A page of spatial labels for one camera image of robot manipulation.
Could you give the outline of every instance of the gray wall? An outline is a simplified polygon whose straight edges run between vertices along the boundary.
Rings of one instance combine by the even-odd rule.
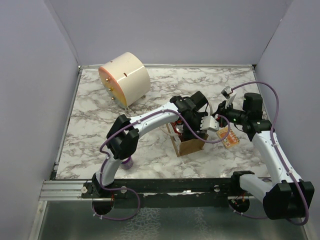
[[[0,239],[28,238],[78,64],[42,0],[0,8]]]
[[[257,64],[291,3],[45,1],[65,27],[81,65],[104,64],[127,51],[150,64]]]
[[[276,131],[283,150],[315,187],[310,208],[315,226],[320,226],[319,9],[319,0],[294,0],[256,68],[258,80],[274,86],[279,95]],[[261,88],[269,114],[274,116],[275,97]]]

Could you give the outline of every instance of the marble table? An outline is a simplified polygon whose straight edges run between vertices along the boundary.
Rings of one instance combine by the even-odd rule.
[[[100,145],[118,115],[128,117],[147,113],[172,96],[190,96],[201,91],[213,110],[224,100],[226,86],[255,81],[252,67],[147,68],[151,90],[128,110],[118,107],[103,87],[98,69],[83,69],[56,174],[57,180],[90,179],[98,171],[105,155]],[[237,89],[234,108],[241,109],[246,92],[258,93],[255,84]],[[226,149],[222,143],[206,143],[203,150],[177,157],[170,137],[160,129],[144,135],[132,156],[129,170],[119,169],[117,179],[223,178],[234,171],[250,170],[258,177],[268,177],[262,157],[246,134],[232,125],[240,143]],[[212,133],[209,140],[216,139]]]

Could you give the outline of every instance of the brown box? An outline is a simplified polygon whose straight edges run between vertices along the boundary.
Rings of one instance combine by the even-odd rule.
[[[172,125],[169,123],[166,125],[169,133],[175,133]],[[183,155],[192,154],[198,152],[203,149],[205,145],[204,141],[199,139],[191,139],[188,141],[181,141],[178,136],[171,136],[172,145],[174,147],[175,153],[177,157],[181,157]]]

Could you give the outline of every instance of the purple object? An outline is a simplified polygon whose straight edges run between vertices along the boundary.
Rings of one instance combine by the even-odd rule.
[[[120,166],[122,169],[128,170],[133,165],[134,165],[134,161],[132,160],[132,157],[130,156],[127,160],[123,161]]]

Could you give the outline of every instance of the white cylinder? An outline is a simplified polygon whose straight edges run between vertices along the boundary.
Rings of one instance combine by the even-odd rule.
[[[130,106],[150,90],[150,77],[145,66],[130,52],[99,67],[99,75],[106,91],[122,108]]]

